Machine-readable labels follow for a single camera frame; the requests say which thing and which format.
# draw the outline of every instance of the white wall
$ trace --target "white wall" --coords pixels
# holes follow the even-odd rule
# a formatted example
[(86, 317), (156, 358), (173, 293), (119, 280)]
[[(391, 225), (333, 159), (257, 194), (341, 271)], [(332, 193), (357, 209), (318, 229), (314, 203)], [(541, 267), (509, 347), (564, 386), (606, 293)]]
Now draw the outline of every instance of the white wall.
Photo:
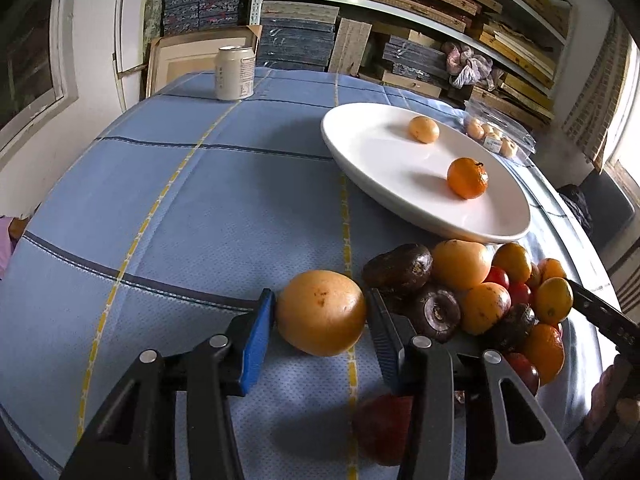
[(560, 131), (593, 68), (609, 27), (613, 9), (607, 0), (568, 0), (574, 6), (575, 28), (567, 62), (558, 81), (550, 132), (538, 138), (540, 170), (555, 187), (580, 184), (593, 169), (584, 155)]
[[(140, 31), (130, 32), (123, 41), (142, 50), (140, 1), (135, 7), (125, 12), (140, 16)], [(115, 9), (116, 0), (74, 0), (78, 100), (44, 124), (0, 169), (0, 215), (33, 212), (92, 140), (122, 113), (112, 61)], [(134, 97), (127, 95), (127, 105)]]

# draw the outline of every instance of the window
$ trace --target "window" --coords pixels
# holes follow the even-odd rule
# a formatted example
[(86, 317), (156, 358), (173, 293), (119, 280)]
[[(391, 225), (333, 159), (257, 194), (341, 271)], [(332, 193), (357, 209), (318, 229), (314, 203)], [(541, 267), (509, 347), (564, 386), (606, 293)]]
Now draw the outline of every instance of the window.
[(0, 128), (53, 89), (49, 63), (52, 0), (35, 0), (8, 38), (0, 59)]
[(0, 23), (0, 167), (78, 98), (73, 2), (18, 0)]
[(609, 126), (604, 158), (610, 167), (618, 162), (640, 184), (640, 52), (631, 40), (620, 102)]

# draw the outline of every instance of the red apple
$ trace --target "red apple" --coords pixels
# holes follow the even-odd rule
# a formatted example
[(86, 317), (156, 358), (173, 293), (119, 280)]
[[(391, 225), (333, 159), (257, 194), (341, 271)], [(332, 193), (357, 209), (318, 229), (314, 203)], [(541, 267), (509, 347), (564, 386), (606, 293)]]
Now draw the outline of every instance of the red apple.
[(512, 305), (519, 303), (530, 304), (531, 302), (531, 289), (526, 283), (511, 283), (509, 295), (511, 296)]
[(489, 269), (489, 273), (484, 279), (485, 283), (497, 283), (498, 285), (502, 285), (504, 288), (509, 290), (509, 277), (507, 273), (504, 272), (500, 267), (492, 266)]
[(386, 394), (359, 403), (353, 433), (360, 448), (380, 465), (400, 465), (409, 432), (413, 397)]
[(518, 374), (518, 377), (522, 379), (524, 385), (535, 395), (540, 387), (540, 374), (538, 373), (538, 369), (522, 354), (515, 352), (507, 354), (505, 359)]

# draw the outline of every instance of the checkered tablecloth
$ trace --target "checkered tablecloth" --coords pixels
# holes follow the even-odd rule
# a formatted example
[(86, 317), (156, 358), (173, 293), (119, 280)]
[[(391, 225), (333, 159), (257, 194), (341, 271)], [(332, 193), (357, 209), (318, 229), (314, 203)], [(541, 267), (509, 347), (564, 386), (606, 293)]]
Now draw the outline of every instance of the checkered tablecloth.
[[(59, 476), (140, 351), (188, 351), (244, 312), (220, 296), (255, 300), (307, 269), (359, 280), (376, 254), (438, 241), (344, 177), (320, 121), (337, 105), (377, 102), (462, 129), (461, 111), (327, 73), (258, 69), (243, 102), (219, 102), (213, 89), (211, 73), (188, 75), (118, 118), (42, 204), (0, 284), (0, 415), (46, 480)], [(533, 258), (558, 258), (571, 278), (617, 304), (593, 247), (542, 174), (500, 160), (529, 200), (522, 243)], [(580, 314), (564, 327), (566, 364), (539, 399), (567, 436), (611, 355), (601, 356)], [(350, 401), (383, 389), (367, 332), (354, 352), (334, 358), (301, 354), (274, 333), (258, 384), (232, 400), (246, 478), (394, 479), (395, 468), (350, 445)], [(184, 424), (178, 417), (179, 478), (187, 478)], [(458, 476), (461, 446), (456, 438)]]

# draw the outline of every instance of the label on can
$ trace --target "label on can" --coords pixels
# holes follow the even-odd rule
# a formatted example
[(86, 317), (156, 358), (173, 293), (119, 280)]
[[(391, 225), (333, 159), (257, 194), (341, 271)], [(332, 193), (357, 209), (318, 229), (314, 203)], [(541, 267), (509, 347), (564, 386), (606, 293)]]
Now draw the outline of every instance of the label on can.
[(492, 153), (500, 153), (502, 140), (496, 139), (495, 137), (486, 136), (482, 145)]
[(240, 61), (240, 98), (254, 94), (255, 56)]

